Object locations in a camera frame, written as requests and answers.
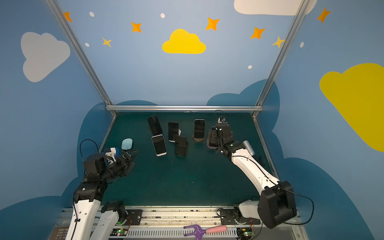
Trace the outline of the light blue toy shovel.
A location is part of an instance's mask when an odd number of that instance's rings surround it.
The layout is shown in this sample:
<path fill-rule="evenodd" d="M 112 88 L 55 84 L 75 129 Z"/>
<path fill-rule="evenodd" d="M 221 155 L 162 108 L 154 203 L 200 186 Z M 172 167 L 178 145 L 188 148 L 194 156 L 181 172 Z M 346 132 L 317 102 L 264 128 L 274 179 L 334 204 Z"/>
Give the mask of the light blue toy shovel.
<path fill-rule="evenodd" d="M 133 146 L 133 139 L 127 138 L 122 141 L 121 149 L 122 150 L 130 150 Z"/>

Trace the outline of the silver screwdriver tool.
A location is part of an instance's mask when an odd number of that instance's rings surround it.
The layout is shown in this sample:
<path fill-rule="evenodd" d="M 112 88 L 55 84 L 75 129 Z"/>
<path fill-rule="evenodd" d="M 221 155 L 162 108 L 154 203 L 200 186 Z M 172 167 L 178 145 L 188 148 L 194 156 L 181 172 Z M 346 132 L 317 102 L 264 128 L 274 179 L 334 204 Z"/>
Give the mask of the silver screwdriver tool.
<path fill-rule="evenodd" d="M 254 149 L 252 148 L 250 142 L 248 140 L 245 140 L 243 141 L 243 145 L 245 146 L 245 148 L 248 150 L 249 154 L 251 156 L 254 156 L 256 153 L 254 151 Z"/>

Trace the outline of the round wooden phone stand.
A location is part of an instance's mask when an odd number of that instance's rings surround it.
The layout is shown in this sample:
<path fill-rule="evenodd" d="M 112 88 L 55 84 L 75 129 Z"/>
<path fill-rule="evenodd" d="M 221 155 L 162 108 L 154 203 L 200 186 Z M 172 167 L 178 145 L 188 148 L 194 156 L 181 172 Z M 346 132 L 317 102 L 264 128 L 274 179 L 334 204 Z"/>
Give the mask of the round wooden phone stand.
<path fill-rule="evenodd" d="M 195 142 L 203 142 L 205 140 L 205 138 L 196 138 L 195 136 L 193 136 L 193 140 Z"/>

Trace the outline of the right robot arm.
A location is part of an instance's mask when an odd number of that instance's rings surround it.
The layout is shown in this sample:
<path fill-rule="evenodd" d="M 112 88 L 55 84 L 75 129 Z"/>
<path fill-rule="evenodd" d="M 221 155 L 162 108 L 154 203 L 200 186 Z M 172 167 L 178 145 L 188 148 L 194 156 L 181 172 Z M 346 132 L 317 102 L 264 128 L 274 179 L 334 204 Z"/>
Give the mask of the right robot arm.
<path fill-rule="evenodd" d="M 297 216 L 292 185 L 271 175 L 254 158 L 248 141 L 235 141 L 231 127 L 219 122 L 208 133 L 207 146 L 219 151 L 236 165 L 252 182 L 260 195 L 258 201 L 247 200 L 234 206 L 235 218 L 259 219 L 269 229 Z"/>

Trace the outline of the phone on wooden stand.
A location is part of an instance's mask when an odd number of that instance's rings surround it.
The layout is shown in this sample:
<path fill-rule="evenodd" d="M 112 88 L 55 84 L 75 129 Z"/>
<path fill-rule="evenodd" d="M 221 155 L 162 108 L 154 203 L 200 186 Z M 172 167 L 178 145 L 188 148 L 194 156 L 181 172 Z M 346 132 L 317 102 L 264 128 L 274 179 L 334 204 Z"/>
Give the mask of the phone on wooden stand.
<path fill-rule="evenodd" d="M 194 138 L 204 139 L 205 138 L 205 123 L 204 119 L 195 119 L 194 121 Z"/>

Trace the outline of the small black phone stand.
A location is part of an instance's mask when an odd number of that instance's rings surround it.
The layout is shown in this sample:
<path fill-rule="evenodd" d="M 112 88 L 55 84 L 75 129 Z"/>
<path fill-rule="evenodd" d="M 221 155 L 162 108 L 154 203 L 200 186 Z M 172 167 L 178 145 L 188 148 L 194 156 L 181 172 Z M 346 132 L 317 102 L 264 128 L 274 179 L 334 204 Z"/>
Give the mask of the small black phone stand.
<path fill-rule="evenodd" d="M 175 155 L 179 157 L 185 157 L 188 153 L 189 143 L 176 143 L 175 145 Z"/>

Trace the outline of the white framed phone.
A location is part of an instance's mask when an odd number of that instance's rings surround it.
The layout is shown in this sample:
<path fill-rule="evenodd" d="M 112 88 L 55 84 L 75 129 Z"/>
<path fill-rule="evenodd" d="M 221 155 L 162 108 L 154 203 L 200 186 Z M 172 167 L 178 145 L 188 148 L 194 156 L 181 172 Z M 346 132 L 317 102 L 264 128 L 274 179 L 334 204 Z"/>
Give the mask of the white framed phone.
<path fill-rule="evenodd" d="M 157 157 L 165 156 L 167 154 L 164 135 L 152 136 L 152 143 Z"/>

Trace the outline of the aluminium frame rail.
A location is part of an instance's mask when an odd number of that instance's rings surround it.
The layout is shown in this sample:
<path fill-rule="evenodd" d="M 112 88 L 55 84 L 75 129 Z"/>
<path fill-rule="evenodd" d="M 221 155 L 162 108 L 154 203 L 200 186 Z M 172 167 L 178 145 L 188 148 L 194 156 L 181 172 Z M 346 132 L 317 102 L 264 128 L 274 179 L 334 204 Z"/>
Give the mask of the aluminium frame rail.
<path fill-rule="evenodd" d="M 262 106 L 145 106 L 107 105 L 107 111 L 116 112 L 261 112 Z"/>

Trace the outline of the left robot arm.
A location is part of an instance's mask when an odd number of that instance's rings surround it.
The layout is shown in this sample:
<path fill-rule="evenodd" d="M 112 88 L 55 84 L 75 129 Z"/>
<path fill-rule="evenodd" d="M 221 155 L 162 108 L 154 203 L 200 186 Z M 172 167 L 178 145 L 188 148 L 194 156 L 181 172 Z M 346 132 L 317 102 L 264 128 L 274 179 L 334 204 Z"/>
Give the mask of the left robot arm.
<path fill-rule="evenodd" d="M 97 153 L 84 162 L 84 179 L 74 192 L 73 215 L 67 240 L 107 240 L 115 225 L 138 225 L 142 211 L 131 216 L 123 201 L 101 203 L 109 182 L 128 175 L 138 150 Z"/>

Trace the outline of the purple pink toy fork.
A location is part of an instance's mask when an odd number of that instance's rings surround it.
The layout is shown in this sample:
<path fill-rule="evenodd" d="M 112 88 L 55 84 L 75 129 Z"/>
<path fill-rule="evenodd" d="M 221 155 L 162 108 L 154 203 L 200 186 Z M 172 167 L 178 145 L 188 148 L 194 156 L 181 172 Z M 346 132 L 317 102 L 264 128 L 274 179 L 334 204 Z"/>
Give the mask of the purple pink toy fork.
<path fill-rule="evenodd" d="M 204 234 L 221 233 L 227 231 L 227 226 L 216 226 L 202 229 L 199 225 L 185 226 L 184 229 L 194 229 L 191 233 L 184 234 L 185 237 L 194 236 L 196 240 L 201 240 Z"/>

